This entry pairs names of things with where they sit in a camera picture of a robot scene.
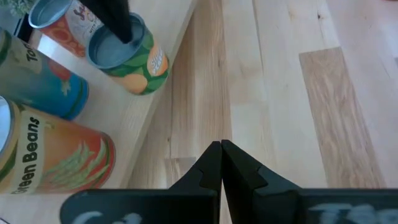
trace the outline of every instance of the wooden shelf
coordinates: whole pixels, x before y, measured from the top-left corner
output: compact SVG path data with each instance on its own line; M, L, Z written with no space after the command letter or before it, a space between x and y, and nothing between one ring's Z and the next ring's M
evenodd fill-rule
M196 3L197 0L130 0L130 8L144 18L172 63ZM88 102L75 121L112 137L116 165L104 188L125 188L164 86L151 95L134 96L44 35L39 50L89 82ZM67 197L2 195L0 217L10 223L59 223L59 209Z

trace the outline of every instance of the blue can label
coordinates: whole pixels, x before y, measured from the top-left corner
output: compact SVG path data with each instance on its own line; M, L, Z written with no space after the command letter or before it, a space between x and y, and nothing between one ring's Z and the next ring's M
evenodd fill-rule
M0 30L0 95L73 119L84 107L88 85L59 63Z

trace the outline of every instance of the can label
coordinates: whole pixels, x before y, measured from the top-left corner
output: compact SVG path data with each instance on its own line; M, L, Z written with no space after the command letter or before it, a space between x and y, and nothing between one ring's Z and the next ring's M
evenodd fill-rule
M0 170L0 192L77 192L104 184L115 162L114 146L107 135L11 105L19 127L14 126L6 148L10 156Z
M169 75L169 60L146 29L138 51L122 65L105 70L111 78L137 95L146 95L159 89Z
M87 82L0 30L0 95L47 113L73 118L88 96Z
M78 57L86 56L86 44L101 21L82 3L73 0L66 13L41 31Z

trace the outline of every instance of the can lid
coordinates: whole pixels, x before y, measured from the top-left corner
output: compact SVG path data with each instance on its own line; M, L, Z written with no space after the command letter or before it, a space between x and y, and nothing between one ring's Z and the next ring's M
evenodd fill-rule
M38 0L29 13L29 24L41 29L59 20L73 0Z
M139 49L146 33L144 20L130 13L133 40L124 44L106 26L98 28L87 44L86 57L95 67L109 69L128 61Z
M4 149L11 132L11 109L8 102L0 96L0 152Z

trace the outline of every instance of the food can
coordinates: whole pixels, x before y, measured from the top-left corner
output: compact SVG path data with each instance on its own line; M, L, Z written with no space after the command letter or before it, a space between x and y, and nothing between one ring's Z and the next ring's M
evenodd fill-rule
M133 40L122 43L106 26L87 45L86 58L133 94L157 90L169 75L169 60L143 19L130 13Z
M30 10L29 24L77 57L85 57L85 44L102 23L77 0L38 0Z
M101 187L115 163L105 133L0 97L0 193L72 193Z
M87 101L88 84L0 29L0 95L55 116L73 119Z

